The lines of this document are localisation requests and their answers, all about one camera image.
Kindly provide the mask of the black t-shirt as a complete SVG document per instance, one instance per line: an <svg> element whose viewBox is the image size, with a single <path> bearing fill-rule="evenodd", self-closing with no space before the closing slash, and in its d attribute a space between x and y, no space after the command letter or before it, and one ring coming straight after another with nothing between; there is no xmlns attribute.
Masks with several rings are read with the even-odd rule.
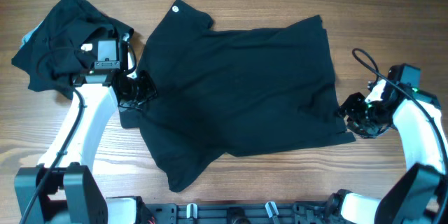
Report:
<svg viewBox="0 0 448 224"><path fill-rule="evenodd" d="M337 116L335 71L323 21L216 31L207 13L176 0L148 37L138 72L157 94L120 113L137 128L179 193L207 166L235 157L354 141Z"/></svg>

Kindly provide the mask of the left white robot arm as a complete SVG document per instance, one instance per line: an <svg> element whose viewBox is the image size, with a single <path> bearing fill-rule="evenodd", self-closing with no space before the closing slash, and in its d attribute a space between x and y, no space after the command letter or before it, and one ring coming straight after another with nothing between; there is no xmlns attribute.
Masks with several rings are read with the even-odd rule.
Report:
<svg viewBox="0 0 448 224"><path fill-rule="evenodd" d="M35 167L19 169L15 191L21 223L149 223L140 197L105 198L92 175L105 126L116 110L140 111L157 94L146 72L136 74L127 35L84 43L76 49L92 66L59 83L73 100L49 149Z"/></svg>

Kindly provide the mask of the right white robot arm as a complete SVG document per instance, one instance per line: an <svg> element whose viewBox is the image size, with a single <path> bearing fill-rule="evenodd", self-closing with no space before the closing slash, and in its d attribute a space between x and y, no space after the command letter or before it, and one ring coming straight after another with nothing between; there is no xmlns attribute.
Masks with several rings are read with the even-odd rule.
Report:
<svg viewBox="0 0 448 224"><path fill-rule="evenodd" d="M323 210L327 223L446 223L447 140L438 98L419 89L421 71L392 66L369 84L370 94L350 95L338 108L354 134L373 139L398 131L407 171L382 199L348 190L333 193Z"/></svg>

